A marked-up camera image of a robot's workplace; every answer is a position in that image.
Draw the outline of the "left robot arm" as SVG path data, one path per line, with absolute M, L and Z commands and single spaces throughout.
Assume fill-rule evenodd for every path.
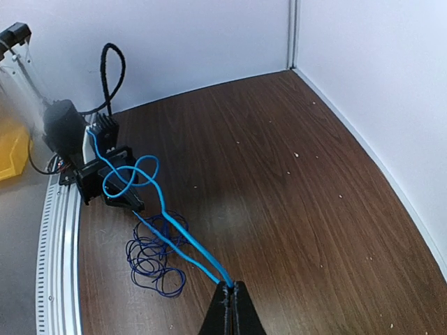
M 54 165 L 43 175 L 59 176 L 62 186 L 75 184 L 85 204 L 103 197 L 111 207 L 142 211 L 144 202 L 136 190 L 136 163 L 128 146 L 118 147 L 119 124 L 112 116 L 112 99 L 126 73 L 126 60 L 113 43 L 101 51 L 100 77 L 104 101 L 80 112 L 69 99 L 52 100 L 37 85 L 29 55 L 31 29 L 16 22 L 1 32 L 1 92 L 15 107 L 31 116 L 32 135 L 42 138 L 55 154 Z

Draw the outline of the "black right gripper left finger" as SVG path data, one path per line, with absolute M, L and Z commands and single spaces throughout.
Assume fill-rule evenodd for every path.
M 212 297 L 209 308 L 203 320 L 199 335 L 229 335 L 232 334 L 231 298 L 233 289 L 225 281 L 221 281 Z

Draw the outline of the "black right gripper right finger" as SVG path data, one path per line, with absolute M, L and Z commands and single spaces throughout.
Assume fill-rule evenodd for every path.
M 266 335 L 249 291 L 243 281 L 236 281 L 231 297 L 231 334 Z

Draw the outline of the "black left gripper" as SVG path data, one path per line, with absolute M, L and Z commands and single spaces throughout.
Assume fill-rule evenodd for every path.
M 68 171 L 60 177 L 61 185 L 76 184 L 85 204 L 99 196 L 106 205 L 142 211 L 145 204 L 135 187 L 126 188 L 132 172 L 113 170 L 133 165 L 132 148 L 118 147 L 119 124 L 110 116 L 100 114 L 89 124 L 71 100 L 57 100 L 43 113 L 43 140 L 62 161 Z

